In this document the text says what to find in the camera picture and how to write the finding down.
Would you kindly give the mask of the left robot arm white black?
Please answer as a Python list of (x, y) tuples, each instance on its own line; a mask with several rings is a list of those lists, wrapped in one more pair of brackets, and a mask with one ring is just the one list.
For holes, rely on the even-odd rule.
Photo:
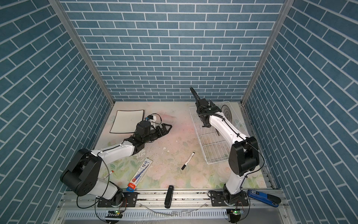
[(153, 142), (172, 129), (172, 125), (162, 123), (152, 125), (150, 121), (141, 121), (135, 132), (120, 144), (98, 150), (80, 149), (75, 153), (60, 181), (77, 196), (94, 195), (112, 200), (120, 194), (120, 188), (99, 177), (101, 168), (109, 171), (110, 163), (139, 153), (145, 144)]

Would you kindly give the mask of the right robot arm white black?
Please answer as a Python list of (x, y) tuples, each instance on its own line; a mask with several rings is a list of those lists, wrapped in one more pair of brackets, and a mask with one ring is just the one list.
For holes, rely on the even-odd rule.
[(231, 174), (223, 187), (225, 203), (247, 203), (249, 197), (242, 190), (244, 181), (250, 174), (257, 172), (256, 167), (264, 160), (258, 149), (258, 141), (255, 137), (248, 137), (240, 132), (213, 101), (201, 99), (192, 87), (190, 92), (195, 99), (196, 112), (203, 127), (215, 128), (230, 147), (228, 164)]

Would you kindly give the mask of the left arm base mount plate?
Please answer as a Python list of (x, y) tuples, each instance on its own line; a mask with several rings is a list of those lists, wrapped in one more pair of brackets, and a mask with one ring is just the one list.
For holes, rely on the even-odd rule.
[(115, 199), (108, 200), (108, 199), (100, 198), (98, 202), (98, 207), (99, 208), (120, 208), (120, 207), (134, 208), (136, 206), (137, 199), (138, 199), (137, 192), (123, 192), (120, 195), (120, 200), (118, 204)]

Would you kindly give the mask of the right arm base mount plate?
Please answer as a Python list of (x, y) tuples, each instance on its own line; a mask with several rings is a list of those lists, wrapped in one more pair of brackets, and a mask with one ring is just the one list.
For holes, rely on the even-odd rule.
[(231, 195), (228, 191), (210, 190), (207, 192), (213, 207), (249, 206), (249, 200), (244, 191)]

